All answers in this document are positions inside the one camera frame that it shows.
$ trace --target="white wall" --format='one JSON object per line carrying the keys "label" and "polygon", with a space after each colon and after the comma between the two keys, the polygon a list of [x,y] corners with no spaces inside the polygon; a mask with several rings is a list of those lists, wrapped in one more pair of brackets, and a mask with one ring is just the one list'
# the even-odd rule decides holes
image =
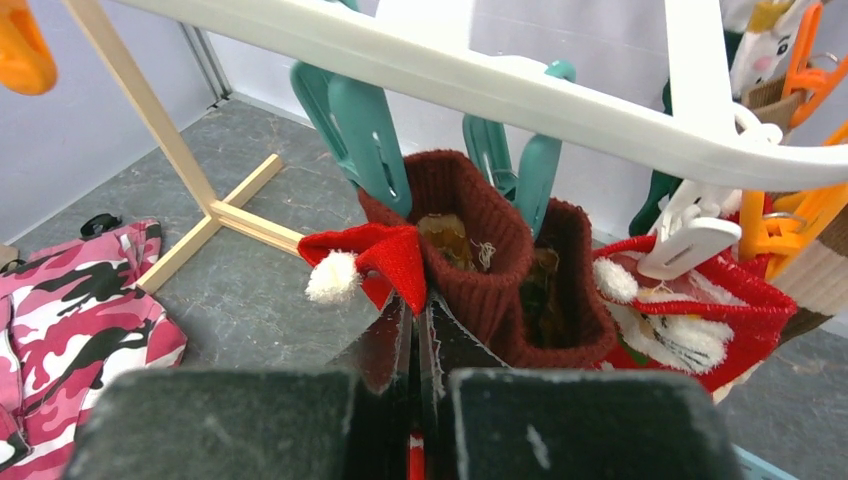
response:
{"label": "white wall", "polygon": [[[382,0],[380,5],[422,1]],[[462,15],[473,0],[455,1],[455,9],[446,16]],[[377,0],[360,0],[360,7],[371,15],[377,5]],[[578,83],[661,110],[661,91],[668,77],[663,5],[663,0],[477,0],[470,47],[545,63],[565,59],[577,67]],[[848,53],[845,18],[848,0],[828,5],[815,51]],[[444,35],[442,26],[433,35]],[[213,44],[237,92],[305,117],[288,82],[294,60],[220,36],[213,36]],[[405,151],[465,149],[461,113],[398,94],[390,94],[389,103]],[[848,81],[793,134],[792,143],[821,144],[848,119],[846,106]],[[508,130],[514,159],[530,135]],[[566,144],[554,195],[583,206],[596,233],[608,235],[599,239],[625,238],[630,219],[644,201],[649,177],[650,170],[640,165]],[[831,322],[831,327],[848,331],[848,314]]]}
{"label": "white wall", "polygon": [[[59,81],[37,97],[0,87],[4,241],[21,236],[156,146],[62,3],[29,3],[58,65]],[[214,97],[179,25],[102,3],[177,126],[200,118]]]}

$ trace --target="white clothespin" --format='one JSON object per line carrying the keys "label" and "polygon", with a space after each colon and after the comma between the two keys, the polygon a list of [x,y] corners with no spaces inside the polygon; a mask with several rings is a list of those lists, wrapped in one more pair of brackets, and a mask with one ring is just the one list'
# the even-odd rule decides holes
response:
{"label": "white clothespin", "polygon": [[[762,124],[740,104],[734,104],[736,123],[743,138],[779,143],[780,128]],[[742,238],[742,227],[718,218],[741,192],[684,180],[660,214],[650,233],[654,249],[637,264],[637,271],[657,280],[673,280],[706,262]]]}

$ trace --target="clothes drying rack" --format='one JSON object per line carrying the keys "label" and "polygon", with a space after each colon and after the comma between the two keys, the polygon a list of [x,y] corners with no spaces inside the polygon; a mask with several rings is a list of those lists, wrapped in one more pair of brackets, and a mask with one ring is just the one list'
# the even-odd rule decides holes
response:
{"label": "clothes drying rack", "polygon": [[[765,191],[848,182],[848,145],[755,144],[736,134],[718,0],[665,0],[674,117],[542,72],[505,70],[492,57],[429,42],[331,2],[116,1],[694,181]],[[99,0],[64,2],[205,214],[139,286],[157,290],[222,226],[297,255],[302,235],[241,208],[282,169],[282,160],[271,155],[227,197],[217,198]]]}

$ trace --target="pink camouflage jacket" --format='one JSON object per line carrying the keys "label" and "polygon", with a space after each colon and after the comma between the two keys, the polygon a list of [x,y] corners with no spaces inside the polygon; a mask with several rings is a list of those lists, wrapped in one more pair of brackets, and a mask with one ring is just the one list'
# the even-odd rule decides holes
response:
{"label": "pink camouflage jacket", "polygon": [[135,287],[161,240],[146,220],[35,253],[0,276],[0,480],[59,478],[105,385],[179,363],[185,336]]}

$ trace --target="white pompom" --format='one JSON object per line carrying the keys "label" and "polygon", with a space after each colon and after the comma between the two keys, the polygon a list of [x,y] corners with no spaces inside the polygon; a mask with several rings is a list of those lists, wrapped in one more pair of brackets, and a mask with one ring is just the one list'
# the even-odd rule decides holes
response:
{"label": "white pompom", "polygon": [[592,267],[601,295],[616,303],[630,303],[636,298],[639,283],[624,267],[608,258],[595,260]]}
{"label": "white pompom", "polygon": [[313,302],[340,303],[350,300],[362,282],[356,271],[356,255],[332,251],[312,270],[306,296]]}

